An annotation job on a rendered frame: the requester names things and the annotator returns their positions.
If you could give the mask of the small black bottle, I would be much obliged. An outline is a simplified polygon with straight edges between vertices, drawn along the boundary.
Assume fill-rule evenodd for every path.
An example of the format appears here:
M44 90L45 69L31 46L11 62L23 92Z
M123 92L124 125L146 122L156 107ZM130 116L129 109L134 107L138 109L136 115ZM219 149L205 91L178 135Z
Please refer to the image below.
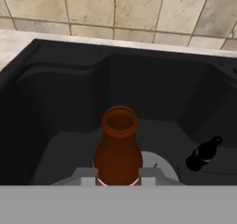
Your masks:
M216 155L218 147L223 143L220 136L213 137L210 141L197 146L186 158L186 167L191 171L199 171L207 165Z

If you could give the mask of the black sink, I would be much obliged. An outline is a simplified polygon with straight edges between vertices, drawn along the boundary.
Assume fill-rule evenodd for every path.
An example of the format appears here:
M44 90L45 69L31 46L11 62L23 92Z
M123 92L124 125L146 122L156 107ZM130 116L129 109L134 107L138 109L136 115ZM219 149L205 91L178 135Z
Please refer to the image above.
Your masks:
M88 168L112 106L142 151L188 185L237 185L237 56L34 40L0 71L0 185L49 185ZM199 171L185 160L220 136Z

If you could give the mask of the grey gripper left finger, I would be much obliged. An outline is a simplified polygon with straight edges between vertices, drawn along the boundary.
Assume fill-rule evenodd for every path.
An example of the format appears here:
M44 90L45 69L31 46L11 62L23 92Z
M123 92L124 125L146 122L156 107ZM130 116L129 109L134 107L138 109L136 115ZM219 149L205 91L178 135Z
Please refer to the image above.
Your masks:
M56 182L56 186L96 186L97 184L96 168L77 168L70 177Z

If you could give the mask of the grey sink drain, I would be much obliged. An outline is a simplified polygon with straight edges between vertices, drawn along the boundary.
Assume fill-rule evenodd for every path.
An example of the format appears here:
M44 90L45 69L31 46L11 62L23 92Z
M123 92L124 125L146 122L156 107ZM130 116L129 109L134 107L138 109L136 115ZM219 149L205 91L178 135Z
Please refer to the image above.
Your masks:
M142 151L143 167L144 168L160 168L161 171L173 180L179 180L175 169L171 164L162 156L159 156L153 152Z

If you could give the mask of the small brown bottle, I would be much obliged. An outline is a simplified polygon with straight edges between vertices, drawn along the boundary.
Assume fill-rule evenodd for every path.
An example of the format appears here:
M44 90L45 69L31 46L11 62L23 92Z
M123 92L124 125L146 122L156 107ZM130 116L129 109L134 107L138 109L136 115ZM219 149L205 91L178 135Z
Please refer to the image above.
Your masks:
M102 117L103 138L94 154L93 167L103 186L133 186L143 166L136 141L138 119L127 106L112 106Z

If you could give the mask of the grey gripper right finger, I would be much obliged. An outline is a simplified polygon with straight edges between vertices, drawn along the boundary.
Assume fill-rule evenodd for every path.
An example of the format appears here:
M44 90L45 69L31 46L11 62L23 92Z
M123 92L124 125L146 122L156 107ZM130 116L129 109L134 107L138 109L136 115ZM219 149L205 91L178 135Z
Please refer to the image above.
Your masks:
M167 177L159 168L140 168L139 184L141 186L183 186L183 183Z

